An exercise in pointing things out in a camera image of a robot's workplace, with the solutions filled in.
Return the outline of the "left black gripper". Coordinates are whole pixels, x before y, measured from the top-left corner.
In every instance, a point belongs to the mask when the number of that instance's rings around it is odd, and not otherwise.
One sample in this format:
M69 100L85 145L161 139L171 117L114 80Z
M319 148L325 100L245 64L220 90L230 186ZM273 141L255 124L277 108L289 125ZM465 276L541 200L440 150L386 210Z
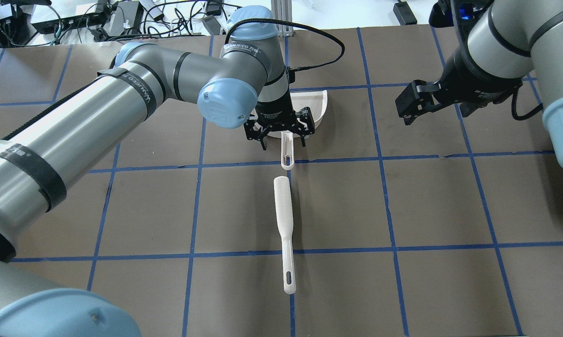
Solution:
M269 132L290 131L299 134L302 138L302 146L306 146L304 136L307 132L299 125L297 111L289 102L258 102L254 111L256 115L250 115L244 122L247 140L258 141L265 150L267 148L265 137Z

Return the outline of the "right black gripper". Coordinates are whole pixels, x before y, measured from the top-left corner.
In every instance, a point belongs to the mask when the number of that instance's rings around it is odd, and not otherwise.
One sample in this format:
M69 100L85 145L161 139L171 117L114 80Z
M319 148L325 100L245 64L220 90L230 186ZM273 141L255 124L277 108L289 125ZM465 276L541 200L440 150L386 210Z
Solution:
M417 117L459 104L464 116L490 103L500 104L523 85L523 77L500 78L478 66L468 48L458 47L434 82L414 80L396 98L397 114L405 125Z

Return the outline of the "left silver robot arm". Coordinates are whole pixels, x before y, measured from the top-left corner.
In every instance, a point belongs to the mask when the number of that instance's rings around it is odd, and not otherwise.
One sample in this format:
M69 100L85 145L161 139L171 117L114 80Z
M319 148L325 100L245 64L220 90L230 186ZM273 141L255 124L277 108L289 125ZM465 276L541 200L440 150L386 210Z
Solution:
M230 15L220 57L153 43L123 45L108 70L0 139L0 337L140 337L130 314L104 297L10 266L20 235L55 209L81 177L169 99L196 104L221 128L242 126L266 147L271 132L314 133L295 111L278 25L263 6Z

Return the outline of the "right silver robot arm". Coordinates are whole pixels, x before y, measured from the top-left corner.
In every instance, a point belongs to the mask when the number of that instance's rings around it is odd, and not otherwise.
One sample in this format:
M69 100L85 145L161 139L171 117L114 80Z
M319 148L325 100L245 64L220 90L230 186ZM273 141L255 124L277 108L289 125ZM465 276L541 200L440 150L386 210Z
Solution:
M404 123L453 104L468 117L515 96L534 71L542 122L563 168L563 0L438 0L429 24L454 27L459 46L440 79L412 81L396 98Z

